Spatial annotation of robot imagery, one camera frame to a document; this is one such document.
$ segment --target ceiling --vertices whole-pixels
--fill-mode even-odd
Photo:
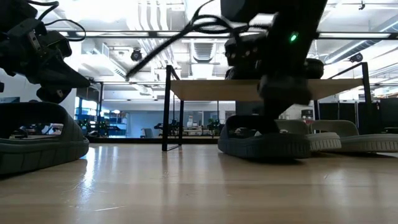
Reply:
[[[45,22],[59,18],[73,19],[89,31],[171,31],[181,30],[192,17],[193,12],[207,0],[60,0],[60,7],[45,18]],[[365,7],[359,0],[329,0],[318,30],[322,32],[383,32],[393,29],[398,22],[398,0],[364,0]],[[220,15],[220,0],[214,1],[201,10],[202,14]],[[253,23],[268,23],[272,15],[257,16]],[[59,31],[78,30],[65,22],[54,24],[51,29]],[[96,81],[121,82],[125,74],[137,62],[130,58],[134,49],[140,49],[143,57],[160,45],[165,39],[145,39],[126,36],[124,38],[86,39],[81,45],[81,52],[74,52],[73,57],[81,63],[79,72]],[[201,38],[182,39],[163,51],[150,64],[134,77],[134,82],[164,82],[167,64],[178,69],[183,79],[222,79],[228,69],[224,56],[225,39]],[[347,62],[347,54],[361,52],[364,61],[369,62],[372,82],[398,83],[398,42],[382,41],[365,43],[366,47],[355,47],[361,41],[316,40],[308,57],[319,58],[331,64],[325,67],[324,78],[342,71],[353,64]],[[341,78],[358,77],[357,69]]]

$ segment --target wooden floor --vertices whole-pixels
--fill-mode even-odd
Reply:
[[[398,223],[398,158],[249,162],[216,146],[92,145],[0,180],[0,223]]]

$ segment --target green led light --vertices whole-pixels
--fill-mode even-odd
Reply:
[[[299,34],[297,32],[293,32],[293,34],[290,36],[290,43],[297,40],[298,36],[299,36]]]

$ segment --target desk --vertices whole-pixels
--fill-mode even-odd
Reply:
[[[169,151],[182,145],[182,121],[184,101],[261,101],[257,93],[259,80],[180,80],[173,67],[166,67],[166,88],[164,103],[164,130],[162,151]],[[350,90],[357,86],[369,83],[365,79],[327,79],[308,80],[308,87],[313,95],[313,100],[319,100],[330,95]],[[168,148],[170,91],[181,100],[179,144]]]

